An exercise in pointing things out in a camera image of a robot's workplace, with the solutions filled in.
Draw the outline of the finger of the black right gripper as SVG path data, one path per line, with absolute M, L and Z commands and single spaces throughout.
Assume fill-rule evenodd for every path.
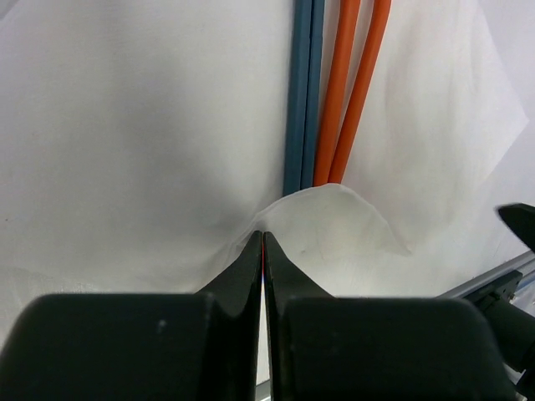
M 535 252 L 535 208 L 513 203 L 497 208 L 497 213 L 512 233 Z

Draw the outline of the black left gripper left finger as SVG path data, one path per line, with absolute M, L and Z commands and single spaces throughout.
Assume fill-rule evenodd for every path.
M 262 234 L 194 293 L 48 294 L 1 352 L 4 400 L 251 400 Z

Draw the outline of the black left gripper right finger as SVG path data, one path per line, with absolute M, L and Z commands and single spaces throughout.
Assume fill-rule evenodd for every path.
M 458 298 L 333 297 L 263 237 L 275 400 L 513 400 L 486 319 Z

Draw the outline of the white paper napkin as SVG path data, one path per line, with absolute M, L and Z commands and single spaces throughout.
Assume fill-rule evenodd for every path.
M 283 195 L 290 1 L 1 14 L 1 333 L 54 292 L 192 292 L 272 231 L 339 296 L 436 296 L 520 251 L 531 1 L 395 1 L 341 185 Z

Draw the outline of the orange plastic spoon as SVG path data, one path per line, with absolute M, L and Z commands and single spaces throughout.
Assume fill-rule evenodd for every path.
M 340 184 L 344 178 L 385 34 L 391 3 L 388 0 L 374 1 L 363 53 L 329 171 L 329 183 Z

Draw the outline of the orange plastic fork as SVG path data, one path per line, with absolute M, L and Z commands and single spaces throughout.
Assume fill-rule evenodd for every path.
M 318 135 L 313 176 L 314 186 L 325 185 L 328 182 L 338 138 L 344 91 L 349 73 L 359 8 L 360 1 L 358 0 L 344 0 L 340 2 L 337 34 Z

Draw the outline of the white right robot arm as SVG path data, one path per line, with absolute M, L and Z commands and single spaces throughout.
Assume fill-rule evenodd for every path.
M 498 215 L 530 249 L 534 249 L 534 207 L 523 203 L 500 206 Z M 511 270 L 466 296 L 489 322 L 505 364 L 522 376 L 516 390 L 534 399 L 534 317 L 512 304 L 523 274 Z

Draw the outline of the aluminium front rail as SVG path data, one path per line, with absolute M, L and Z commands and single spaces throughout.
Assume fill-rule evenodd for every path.
M 501 265 L 492 268 L 488 272 L 485 272 L 477 277 L 472 278 L 468 282 L 465 282 L 455 288 L 452 288 L 448 292 L 441 294 L 440 298 L 465 297 L 479 290 L 490 282 L 493 282 L 494 280 L 505 276 L 511 271 L 518 271 L 521 272 L 522 275 L 524 275 L 528 274 L 533 269 L 534 253 L 532 251 L 527 251 L 519 256 L 514 257 L 510 261 L 506 261 Z

